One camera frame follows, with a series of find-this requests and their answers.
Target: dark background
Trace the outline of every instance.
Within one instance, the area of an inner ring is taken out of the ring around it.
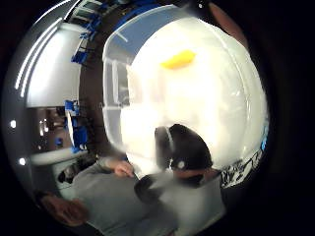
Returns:
[[[1,4],[0,85],[10,58],[53,0]],[[302,235],[313,232],[313,36],[307,1],[214,1],[243,28],[261,72],[271,127],[264,161],[235,210],[205,235]],[[72,235],[42,214],[15,178],[1,142],[0,234]]]

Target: black object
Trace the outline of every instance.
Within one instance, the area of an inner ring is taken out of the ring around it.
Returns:
[[[64,170],[60,172],[57,179],[60,183],[67,182],[72,184],[73,179],[82,170],[88,168],[95,163],[94,158],[82,158],[78,159],[77,162],[68,165]]]
[[[153,183],[157,180],[158,174],[146,175],[135,185],[134,189],[138,198],[145,204],[154,204],[164,191],[163,188],[151,189]]]
[[[175,124],[169,129],[174,149],[171,149],[167,128],[155,130],[157,165],[166,169],[205,169],[213,165],[211,155],[203,139],[189,128]]]

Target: black hair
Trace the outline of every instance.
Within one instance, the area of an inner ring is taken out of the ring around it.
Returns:
[[[157,127],[155,130],[157,165],[165,169],[170,164],[177,168],[180,162],[187,169],[205,169],[213,165],[212,157],[204,140],[189,128],[175,124],[169,128],[175,150],[170,148],[169,139],[165,127]]]

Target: desk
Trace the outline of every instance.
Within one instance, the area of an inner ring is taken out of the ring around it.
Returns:
[[[69,111],[66,111],[66,116],[67,116],[67,126],[68,126],[68,132],[69,132],[69,136],[70,136],[70,140],[72,145],[75,145],[75,142],[73,140],[73,125],[72,125],[72,118],[71,118],[71,114]]]

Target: hand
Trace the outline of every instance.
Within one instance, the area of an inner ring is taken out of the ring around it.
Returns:
[[[114,167],[114,172],[119,177],[134,177],[133,171],[134,167],[125,160],[117,161],[117,164]]]

